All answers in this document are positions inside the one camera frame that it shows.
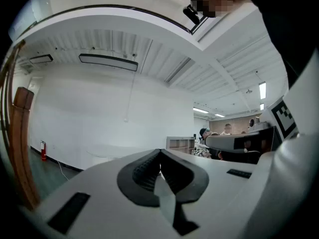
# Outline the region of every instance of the dark green floor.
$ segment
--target dark green floor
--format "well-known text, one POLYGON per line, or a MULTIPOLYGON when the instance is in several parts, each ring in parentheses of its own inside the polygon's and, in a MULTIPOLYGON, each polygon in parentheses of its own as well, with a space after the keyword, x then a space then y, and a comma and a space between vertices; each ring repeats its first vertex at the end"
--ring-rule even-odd
MULTIPOLYGON (((32 149, 29 149, 29 161, 34 183, 41 200, 45 199, 63 183, 67 182, 58 164, 50 160, 43 162, 41 155, 32 149)), ((63 166, 62 171, 69 180, 79 173, 63 166)))

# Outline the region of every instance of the black slot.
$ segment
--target black slot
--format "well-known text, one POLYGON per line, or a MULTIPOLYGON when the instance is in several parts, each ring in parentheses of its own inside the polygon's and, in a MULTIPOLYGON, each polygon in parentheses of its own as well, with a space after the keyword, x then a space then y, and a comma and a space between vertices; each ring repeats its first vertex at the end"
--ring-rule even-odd
POLYGON ((52 217, 48 225, 62 234, 66 234, 74 223, 90 196, 85 193, 75 193, 73 197, 52 217))
POLYGON ((227 173, 235 175, 235 176, 243 177, 246 179, 249 179, 250 176, 252 175, 252 173, 244 172, 244 171, 240 171, 240 170, 235 170, 235 169, 230 169, 227 173))

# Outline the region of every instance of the black baseboard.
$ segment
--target black baseboard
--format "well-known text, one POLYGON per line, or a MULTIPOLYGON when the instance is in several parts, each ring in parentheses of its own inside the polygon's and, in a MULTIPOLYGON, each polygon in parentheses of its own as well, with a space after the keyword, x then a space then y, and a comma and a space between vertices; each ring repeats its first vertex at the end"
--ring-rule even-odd
MULTIPOLYGON (((36 148, 34 148, 34 147, 32 147, 32 146, 30 146, 30 148, 31 148, 33 151, 35 151, 37 154, 41 155, 41 151, 37 150, 36 148)), ((46 156, 46 159, 47 159, 47 160, 50 160, 50 161, 52 161, 52 162, 54 162, 54 163, 56 163, 56 164, 59 164, 59 163, 60 163, 61 166, 64 166, 65 168, 74 170, 74 171, 76 171, 76 172, 82 172, 82 171, 83 171, 83 169, 79 169, 79 168, 76 168, 76 167, 74 167, 74 166, 64 164, 64 163, 62 163, 62 162, 60 162, 60 161, 58 162, 58 161, 56 161, 54 158, 51 158, 51 157, 49 157, 49 156, 46 156)))

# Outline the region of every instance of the ceiling light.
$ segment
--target ceiling light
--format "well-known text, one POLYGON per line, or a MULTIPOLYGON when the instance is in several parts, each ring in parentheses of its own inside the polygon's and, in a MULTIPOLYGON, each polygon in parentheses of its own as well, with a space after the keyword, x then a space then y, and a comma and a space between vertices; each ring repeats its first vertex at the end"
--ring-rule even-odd
POLYGON ((259 84, 260 99, 266 98, 266 82, 259 84))
POLYGON ((53 58, 51 57, 50 54, 47 55, 42 55, 34 58, 30 58, 30 62, 32 64, 37 64, 37 63, 46 63, 46 62, 51 62, 53 58))
POLYGON ((200 112, 200 113, 204 113, 204 114, 207 114, 208 112, 207 111, 204 111, 204 110, 201 110, 201 109, 197 109, 197 108, 193 108, 194 111, 197 111, 197 112, 200 112))
POLYGON ((139 65, 137 62, 131 60, 96 54, 80 54, 79 59, 82 63, 114 66, 134 72, 137 71, 139 65))

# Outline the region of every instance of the fire extinguisher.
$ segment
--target fire extinguisher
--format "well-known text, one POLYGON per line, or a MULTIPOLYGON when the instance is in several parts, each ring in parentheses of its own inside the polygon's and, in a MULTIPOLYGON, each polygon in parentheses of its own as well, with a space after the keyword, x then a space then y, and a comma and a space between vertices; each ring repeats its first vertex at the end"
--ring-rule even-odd
POLYGON ((45 141, 41 141, 41 158, 42 158, 42 161, 46 161, 46 143, 45 143, 45 141))

